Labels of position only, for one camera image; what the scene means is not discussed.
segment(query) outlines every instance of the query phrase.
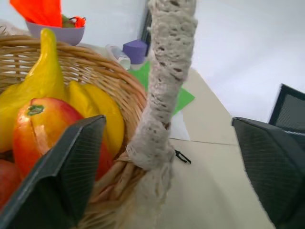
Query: purple cup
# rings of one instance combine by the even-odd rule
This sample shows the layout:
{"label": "purple cup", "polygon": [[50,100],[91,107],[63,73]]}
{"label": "purple cup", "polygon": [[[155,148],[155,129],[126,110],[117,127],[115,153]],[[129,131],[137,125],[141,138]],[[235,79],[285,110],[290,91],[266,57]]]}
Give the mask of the purple cup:
{"label": "purple cup", "polygon": [[47,25],[39,25],[35,23],[31,23],[25,21],[31,35],[35,38],[40,39],[40,32],[43,28],[48,28],[52,30],[55,35],[56,39],[60,42],[66,42],[70,45],[78,45],[85,32],[85,26],[80,28],[62,28],[62,27],[55,27],[55,26],[47,26]]}

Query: green paper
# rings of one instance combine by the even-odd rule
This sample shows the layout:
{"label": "green paper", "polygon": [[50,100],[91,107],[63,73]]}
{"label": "green paper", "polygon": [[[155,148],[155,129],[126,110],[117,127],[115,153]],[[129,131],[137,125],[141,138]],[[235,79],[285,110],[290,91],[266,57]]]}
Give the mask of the green paper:
{"label": "green paper", "polygon": [[[146,62],[141,69],[133,71],[130,70],[129,73],[132,74],[134,77],[136,77],[145,87],[145,90],[148,89],[148,75],[150,71],[150,63]],[[186,105],[188,105],[191,101],[194,100],[194,96],[189,93],[187,90],[181,88],[179,94],[178,94],[178,101],[177,106],[174,111],[174,115],[181,111]]]}

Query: table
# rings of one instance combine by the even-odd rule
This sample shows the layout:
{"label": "table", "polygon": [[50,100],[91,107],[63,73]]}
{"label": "table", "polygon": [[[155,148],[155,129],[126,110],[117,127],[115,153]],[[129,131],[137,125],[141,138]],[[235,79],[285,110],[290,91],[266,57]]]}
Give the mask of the table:
{"label": "table", "polygon": [[191,141],[172,140],[192,164],[175,160],[158,229],[274,229],[244,171],[231,116],[194,70],[183,109]]}

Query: wicker basket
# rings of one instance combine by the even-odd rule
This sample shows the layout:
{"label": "wicker basket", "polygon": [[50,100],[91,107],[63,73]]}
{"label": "wicker basket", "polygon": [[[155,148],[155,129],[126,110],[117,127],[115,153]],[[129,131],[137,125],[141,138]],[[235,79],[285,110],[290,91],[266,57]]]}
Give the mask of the wicker basket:
{"label": "wicker basket", "polygon": [[[169,79],[170,81],[167,81],[166,85],[169,89],[167,90],[167,87],[165,87],[165,91],[159,94],[153,94],[150,91],[148,98],[154,100],[157,96],[162,95],[162,93],[168,95],[170,90],[172,90],[173,95],[171,96],[172,101],[168,103],[169,107],[166,107],[162,100],[158,100],[157,105],[154,107],[156,111],[167,109],[166,112],[168,114],[173,112],[179,89],[186,79],[190,67],[190,59],[193,51],[193,36],[197,24],[196,20],[193,19],[194,8],[195,0],[151,1],[151,9],[155,10],[155,12],[152,12],[152,30],[155,28],[156,37],[161,36],[160,40],[163,42],[164,39],[167,39],[166,35],[159,35],[159,29],[161,28],[159,25],[162,24],[158,21],[158,19],[162,18],[160,16],[162,14],[159,14],[160,12],[164,13],[163,16],[168,17],[167,19],[173,22],[172,24],[166,24],[168,29],[173,31],[173,34],[169,34],[171,37],[168,39],[172,43],[164,44],[168,46],[168,53],[174,55],[175,58],[171,59],[170,57],[167,59],[168,57],[165,54],[159,55],[161,57],[160,59],[164,58],[165,61],[169,60],[169,65],[167,66],[168,74],[161,75],[158,72],[158,66],[165,66],[165,63],[160,59],[154,60],[155,68],[151,72],[152,75],[155,74],[154,82],[160,85],[162,84],[162,79],[165,81]],[[163,46],[157,47],[161,44],[155,41],[156,37],[152,34],[152,44],[156,45],[154,52],[163,52]],[[135,187],[139,184],[140,180],[144,180],[141,178],[146,172],[142,168],[135,166],[124,151],[130,139],[135,134],[135,130],[146,106],[146,93],[140,82],[126,72],[119,64],[103,58],[92,50],[84,47],[70,46],[62,42],[58,42],[57,48],[65,83],[67,84],[69,81],[77,80],[82,83],[94,84],[107,92],[119,105],[126,126],[121,154],[107,174],[95,183],[86,212],[77,229],[125,228],[123,223],[126,220],[124,218],[127,218],[128,213],[133,212],[132,208],[134,207],[133,202],[135,198],[132,197],[135,196],[133,195],[135,193]],[[22,82],[31,67],[38,60],[39,55],[39,40],[23,35],[0,37],[0,93],[8,86]],[[162,129],[168,133],[170,115],[168,116],[168,120],[163,116],[159,116],[159,118],[162,119],[158,121]],[[157,137],[156,135],[158,133],[155,130],[145,125],[142,125],[142,129],[143,127],[144,130],[147,128],[153,131],[152,135]],[[169,154],[164,156],[169,157],[169,161],[166,161],[166,166],[168,166],[166,168],[167,171],[165,171],[169,176],[164,187],[164,190],[167,191],[171,178],[172,159],[170,158],[172,158],[174,150],[168,146],[167,138],[163,139],[162,142],[164,143],[164,152],[167,153],[167,150],[169,150]],[[157,158],[160,155],[153,154],[152,156]],[[154,168],[146,168],[146,170],[151,170],[147,174],[150,173],[152,174],[152,178],[156,178],[154,176],[154,171],[156,171]],[[164,170],[160,170],[159,175],[160,177],[157,177],[162,180],[161,177],[164,176]],[[157,188],[154,187],[152,189],[158,195]]]}

